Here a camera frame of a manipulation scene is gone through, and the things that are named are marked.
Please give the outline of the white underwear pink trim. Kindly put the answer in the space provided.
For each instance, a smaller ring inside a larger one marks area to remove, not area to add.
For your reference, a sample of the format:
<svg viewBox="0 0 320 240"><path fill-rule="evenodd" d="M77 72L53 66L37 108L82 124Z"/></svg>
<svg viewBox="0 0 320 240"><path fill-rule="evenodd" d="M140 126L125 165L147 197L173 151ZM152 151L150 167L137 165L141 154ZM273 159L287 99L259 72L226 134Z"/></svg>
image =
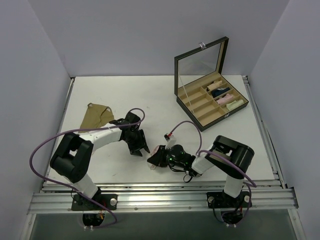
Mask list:
<svg viewBox="0 0 320 240"><path fill-rule="evenodd" d="M155 170L156 167L165 168L167 167L166 162L166 148L164 145L158 145L153 152L150 154L150 157L147 159L149 168Z"/></svg>

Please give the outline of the tan brown underwear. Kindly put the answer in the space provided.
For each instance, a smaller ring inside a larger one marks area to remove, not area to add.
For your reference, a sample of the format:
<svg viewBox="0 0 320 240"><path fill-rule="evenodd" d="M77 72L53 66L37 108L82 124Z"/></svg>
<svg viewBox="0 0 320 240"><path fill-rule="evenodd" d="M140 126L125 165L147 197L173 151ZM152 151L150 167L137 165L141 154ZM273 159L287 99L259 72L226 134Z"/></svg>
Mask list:
<svg viewBox="0 0 320 240"><path fill-rule="evenodd" d="M82 123L80 125L79 131L81 137L84 137L85 140L92 141L93 150L92 155L99 148L110 143L113 137L109 137L109 135L113 134L114 129L104 129L104 130L91 130L88 129L100 129L105 127L112 127L110 124L111 121L115 120L112 109L109 106L89 103L87 105L86 112L84 114Z"/></svg>

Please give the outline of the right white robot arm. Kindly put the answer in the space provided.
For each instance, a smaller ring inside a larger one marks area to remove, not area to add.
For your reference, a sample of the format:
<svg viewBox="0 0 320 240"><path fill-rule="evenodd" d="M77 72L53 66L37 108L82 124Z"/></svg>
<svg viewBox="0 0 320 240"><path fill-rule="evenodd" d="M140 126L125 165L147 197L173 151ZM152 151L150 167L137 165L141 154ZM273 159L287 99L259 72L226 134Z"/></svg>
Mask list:
<svg viewBox="0 0 320 240"><path fill-rule="evenodd" d="M176 144L173 134L164 136L166 145L157 146L147 162L152 169L169 167L175 173L185 173L190 178L198 178L212 167L217 167L226 174L222 200L227 206L234 206L240 201L244 179L255 152L249 146L219 135L206 150L199 150L195 155L187 153L182 145Z"/></svg>

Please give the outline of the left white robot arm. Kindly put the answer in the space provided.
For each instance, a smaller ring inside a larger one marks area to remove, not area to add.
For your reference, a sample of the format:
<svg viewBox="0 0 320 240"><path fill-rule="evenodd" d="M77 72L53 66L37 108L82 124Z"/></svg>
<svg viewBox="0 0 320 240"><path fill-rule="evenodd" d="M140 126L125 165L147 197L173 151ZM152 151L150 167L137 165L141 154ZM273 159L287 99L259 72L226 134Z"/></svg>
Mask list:
<svg viewBox="0 0 320 240"><path fill-rule="evenodd" d="M101 203L101 190L87 174L92 153L120 141L127 144L132 156L141 157L141 150L149 153L144 131L140 129L143 120L129 111L124 118L112 120L100 128L84 128L80 134L64 134L50 160L50 167L77 189L88 209L95 210Z"/></svg>

